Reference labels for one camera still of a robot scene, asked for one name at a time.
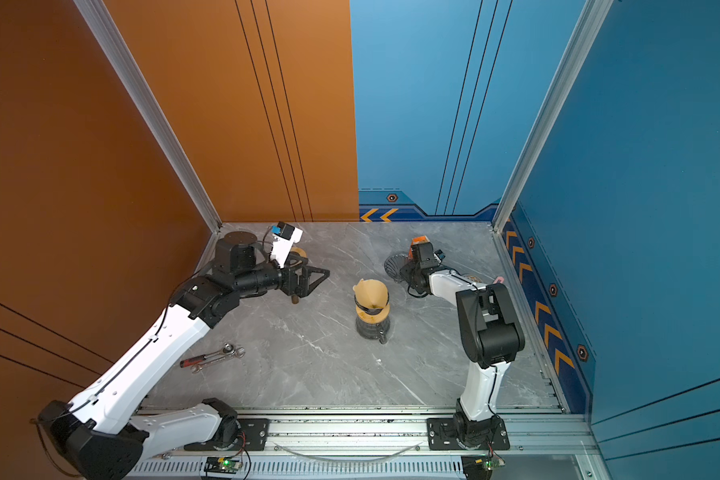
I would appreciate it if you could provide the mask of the brown paper coffee filter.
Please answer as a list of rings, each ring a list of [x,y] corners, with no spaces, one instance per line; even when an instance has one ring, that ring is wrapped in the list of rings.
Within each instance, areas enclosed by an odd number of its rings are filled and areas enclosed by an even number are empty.
[[[379,280],[360,280],[353,287],[353,293],[354,302],[359,302],[365,307],[383,307],[390,303],[389,290]]]

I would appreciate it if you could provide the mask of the grey ribbed glass pitcher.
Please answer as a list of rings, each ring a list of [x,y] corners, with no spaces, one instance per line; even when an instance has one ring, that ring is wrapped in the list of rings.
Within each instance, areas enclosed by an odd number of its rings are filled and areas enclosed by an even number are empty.
[[[357,317],[355,328],[361,337],[368,340],[377,340],[381,344],[386,344],[391,328],[391,320],[387,318],[378,323],[369,323]]]

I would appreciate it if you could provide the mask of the orange coffee filter box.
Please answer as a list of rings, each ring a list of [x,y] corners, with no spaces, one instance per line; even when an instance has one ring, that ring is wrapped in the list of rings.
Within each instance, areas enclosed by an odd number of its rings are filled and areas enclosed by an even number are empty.
[[[430,242],[429,238],[424,235],[424,236],[419,236],[419,237],[414,238],[414,239],[411,241],[411,245],[428,243],[428,242]]]

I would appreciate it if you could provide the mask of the blue glass dripper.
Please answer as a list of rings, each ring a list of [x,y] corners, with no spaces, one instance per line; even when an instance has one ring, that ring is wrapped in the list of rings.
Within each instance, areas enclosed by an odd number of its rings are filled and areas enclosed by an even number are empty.
[[[383,307],[365,307],[359,302],[355,302],[357,315],[364,321],[369,323],[378,323],[384,320],[390,312],[390,304],[387,303]]]

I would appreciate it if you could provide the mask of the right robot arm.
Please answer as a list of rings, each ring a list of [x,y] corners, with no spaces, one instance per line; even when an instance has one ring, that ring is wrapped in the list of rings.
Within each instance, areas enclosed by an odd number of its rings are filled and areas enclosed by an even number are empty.
[[[462,348],[470,361],[454,423],[462,442],[501,424],[498,393],[505,374],[525,347],[525,336],[506,285],[478,282],[443,264],[430,240],[411,242],[400,275],[416,294],[443,299],[457,311]]]

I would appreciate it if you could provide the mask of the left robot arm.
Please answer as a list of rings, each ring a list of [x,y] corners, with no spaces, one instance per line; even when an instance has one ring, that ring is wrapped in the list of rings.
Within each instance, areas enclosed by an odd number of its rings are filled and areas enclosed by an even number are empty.
[[[122,479],[141,461],[195,443],[236,447],[237,411],[209,398],[169,413],[137,409],[156,383],[241,301],[271,290],[305,298],[326,280],[294,251],[301,229],[280,222],[269,242],[234,231],[220,238],[213,258],[179,284],[159,318],[101,377],[68,402],[52,401],[37,416],[49,439],[84,479]],[[310,277],[317,275],[318,281]]]

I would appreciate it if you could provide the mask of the grey glass dripper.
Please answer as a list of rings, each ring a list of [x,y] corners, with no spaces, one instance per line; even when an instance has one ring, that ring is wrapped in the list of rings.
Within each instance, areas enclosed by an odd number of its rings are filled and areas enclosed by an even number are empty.
[[[402,268],[408,261],[408,254],[405,252],[396,252],[390,254],[384,261],[383,267],[387,276],[396,283],[403,281],[401,273]]]

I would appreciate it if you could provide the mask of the metal wrench set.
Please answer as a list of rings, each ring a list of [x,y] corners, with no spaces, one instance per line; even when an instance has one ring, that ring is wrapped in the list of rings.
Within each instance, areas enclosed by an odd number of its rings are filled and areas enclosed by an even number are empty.
[[[189,369],[192,373],[198,373],[204,368],[235,358],[242,358],[246,354],[243,347],[234,346],[231,343],[225,343],[220,349],[183,359],[179,362],[179,367]]]

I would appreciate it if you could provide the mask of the left green circuit board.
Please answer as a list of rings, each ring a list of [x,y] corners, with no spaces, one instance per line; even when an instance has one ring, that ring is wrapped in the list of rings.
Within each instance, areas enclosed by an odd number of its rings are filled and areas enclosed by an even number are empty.
[[[203,475],[237,475],[244,473],[245,463],[239,458],[207,457],[203,467]]]

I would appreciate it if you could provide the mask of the right circuit board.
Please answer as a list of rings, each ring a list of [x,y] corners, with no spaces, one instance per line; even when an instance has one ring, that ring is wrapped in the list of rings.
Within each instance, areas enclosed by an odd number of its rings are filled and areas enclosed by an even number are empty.
[[[462,471],[466,480],[490,480],[506,462],[500,456],[462,456]]]

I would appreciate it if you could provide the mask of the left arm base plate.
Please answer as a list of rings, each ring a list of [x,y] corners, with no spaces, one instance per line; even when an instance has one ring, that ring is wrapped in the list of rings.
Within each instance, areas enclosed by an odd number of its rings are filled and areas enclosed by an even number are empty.
[[[266,418],[223,419],[212,437],[183,447],[185,451],[263,451],[270,421]]]

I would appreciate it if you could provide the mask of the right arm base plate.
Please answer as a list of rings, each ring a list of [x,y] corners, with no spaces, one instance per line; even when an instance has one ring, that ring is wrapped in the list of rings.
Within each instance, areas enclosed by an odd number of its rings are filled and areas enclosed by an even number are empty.
[[[511,448],[504,420],[498,416],[469,421],[456,415],[426,420],[429,449],[508,451]]]

